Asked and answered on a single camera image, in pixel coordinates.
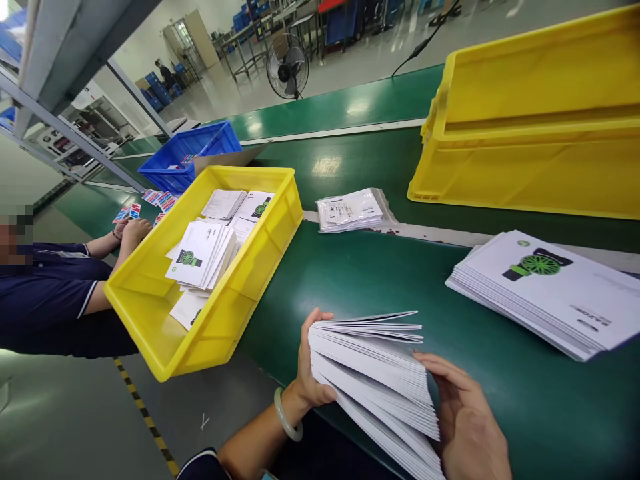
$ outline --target logo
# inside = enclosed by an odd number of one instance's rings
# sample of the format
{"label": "logo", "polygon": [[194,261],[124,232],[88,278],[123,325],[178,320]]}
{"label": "logo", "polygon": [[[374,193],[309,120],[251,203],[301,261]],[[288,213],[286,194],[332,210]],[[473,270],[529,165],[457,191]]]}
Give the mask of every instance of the logo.
{"label": "logo", "polygon": [[510,266],[509,270],[504,272],[502,276],[511,281],[520,280],[522,277],[528,277],[533,273],[548,277],[558,274],[561,267],[566,267],[572,263],[572,260],[562,258],[560,255],[556,255],[550,251],[536,249],[532,255],[522,257],[518,265]]}

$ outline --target blue bin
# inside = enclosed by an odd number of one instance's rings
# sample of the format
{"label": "blue bin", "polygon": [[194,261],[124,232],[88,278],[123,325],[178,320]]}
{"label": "blue bin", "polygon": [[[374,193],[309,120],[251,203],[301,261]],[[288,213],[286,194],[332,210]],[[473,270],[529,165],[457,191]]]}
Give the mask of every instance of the blue bin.
{"label": "blue bin", "polygon": [[177,133],[158,150],[138,172],[161,190],[180,195],[195,180],[193,163],[181,170],[167,170],[171,165],[182,165],[186,155],[219,155],[241,151],[242,146],[228,121]]}

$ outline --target workbench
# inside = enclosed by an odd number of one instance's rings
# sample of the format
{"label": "workbench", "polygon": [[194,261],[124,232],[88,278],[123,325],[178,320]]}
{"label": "workbench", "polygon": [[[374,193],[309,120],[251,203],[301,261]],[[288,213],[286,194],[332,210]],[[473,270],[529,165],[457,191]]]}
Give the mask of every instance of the workbench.
{"label": "workbench", "polygon": [[[442,66],[433,67],[229,120],[240,140],[250,141],[423,118],[441,72]],[[257,123],[258,132],[250,128]],[[158,147],[154,139],[130,143],[116,162],[133,174]],[[274,143],[251,165],[295,168],[307,211],[316,210],[319,198],[378,187],[403,223],[488,234],[520,229],[546,241],[640,253],[640,222],[411,202],[406,192],[421,148],[418,127],[390,129]],[[159,210],[139,199],[76,185],[55,207],[98,237],[110,230],[120,206],[133,200],[153,220]],[[316,306],[338,317],[416,309],[411,320],[423,325],[421,349],[454,362],[482,385],[509,441],[514,478],[640,476],[638,339],[588,363],[574,362],[444,285],[468,248],[394,231],[322,235],[318,229],[302,222],[238,346],[266,373],[284,385],[293,380],[300,326]],[[435,393],[435,386],[430,390]],[[338,406],[319,413],[409,478]]]}

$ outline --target woman's hand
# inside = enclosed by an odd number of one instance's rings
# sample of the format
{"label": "woman's hand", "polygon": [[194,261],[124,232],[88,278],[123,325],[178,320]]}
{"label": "woman's hand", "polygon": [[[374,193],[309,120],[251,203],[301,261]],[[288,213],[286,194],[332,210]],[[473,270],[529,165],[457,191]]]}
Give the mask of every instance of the woman's hand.
{"label": "woman's hand", "polygon": [[335,400],[337,396],[335,390],[329,385],[321,385],[311,374],[311,348],[309,346],[309,328],[314,322],[331,320],[332,318],[332,313],[321,312],[320,308],[315,308],[302,325],[300,349],[298,350],[298,376],[282,394],[285,409],[285,400],[293,408],[306,411],[309,411],[312,407],[320,407]]}
{"label": "woman's hand", "polygon": [[122,241],[138,244],[149,234],[152,225],[144,219],[136,218],[129,220],[122,231]]}
{"label": "woman's hand", "polygon": [[507,439],[480,384],[451,362],[430,353],[413,356],[433,374],[440,392],[442,462],[449,480],[510,480]]}
{"label": "woman's hand", "polygon": [[122,232],[124,231],[128,223],[129,223],[129,218],[118,220],[118,223],[115,224],[115,228],[113,229],[113,231],[115,232],[116,238],[122,240]]}

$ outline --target metal rack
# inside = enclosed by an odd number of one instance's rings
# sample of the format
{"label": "metal rack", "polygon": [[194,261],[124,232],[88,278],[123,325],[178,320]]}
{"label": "metal rack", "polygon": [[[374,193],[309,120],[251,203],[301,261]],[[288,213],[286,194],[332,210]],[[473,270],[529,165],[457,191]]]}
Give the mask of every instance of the metal rack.
{"label": "metal rack", "polygon": [[64,8],[60,8],[58,2],[29,0],[26,40],[18,76],[0,67],[0,89],[16,102],[13,134],[2,127],[0,133],[50,167],[81,181],[78,175],[24,142],[28,128],[42,121],[134,190],[143,191],[139,182],[114,164],[98,145],[60,114],[106,65],[158,128],[172,136],[171,130],[135,84],[114,61],[109,60],[159,3],[160,0],[67,0]]}

